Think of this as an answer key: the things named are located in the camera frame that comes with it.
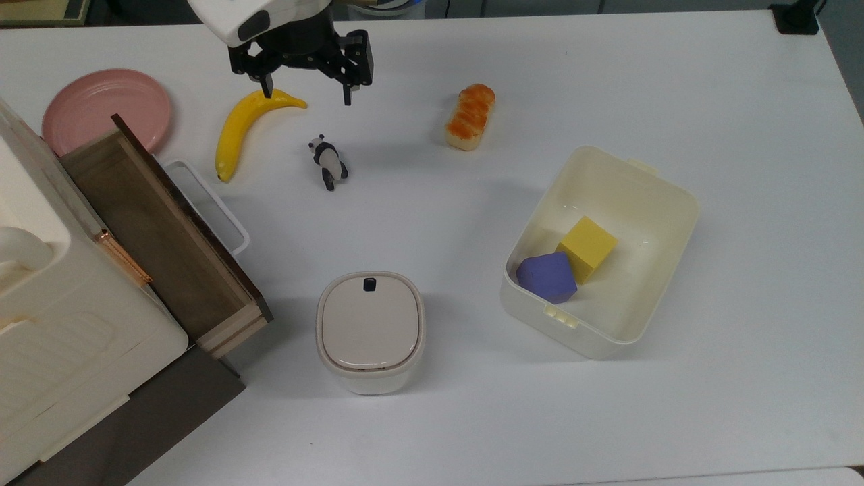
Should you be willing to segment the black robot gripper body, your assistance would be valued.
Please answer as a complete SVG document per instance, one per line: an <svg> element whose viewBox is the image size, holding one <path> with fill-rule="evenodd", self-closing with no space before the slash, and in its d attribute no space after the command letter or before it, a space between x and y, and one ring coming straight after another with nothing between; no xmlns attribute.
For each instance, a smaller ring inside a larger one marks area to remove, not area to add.
<svg viewBox="0 0 864 486"><path fill-rule="evenodd" d="M260 51L255 58L268 68L338 70L338 34L330 7L311 18L274 28L257 37L256 43Z"/></svg>

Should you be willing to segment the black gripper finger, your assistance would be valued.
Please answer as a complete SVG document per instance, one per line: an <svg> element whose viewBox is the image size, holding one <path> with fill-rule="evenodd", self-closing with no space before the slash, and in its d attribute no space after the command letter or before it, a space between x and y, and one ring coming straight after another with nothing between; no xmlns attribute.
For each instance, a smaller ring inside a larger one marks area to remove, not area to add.
<svg viewBox="0 0 864 486"><path fill-rule="evenodd" d="M261 86L266 99L273 96L272 73L277 70L277 53L268 47L260 47L256 55L250 54L253 41L237 47L228 47L229 64L235 74L246 74Z"/></svg>
<svg viewBox="0 0 864 486"><path fill-rule="evenodd" d="M354 30L337 37L336 43L337 75L334 79L342 84L344 105L349 107L354 92L373 83L374 61L369 34L366 30Z"/></svg>

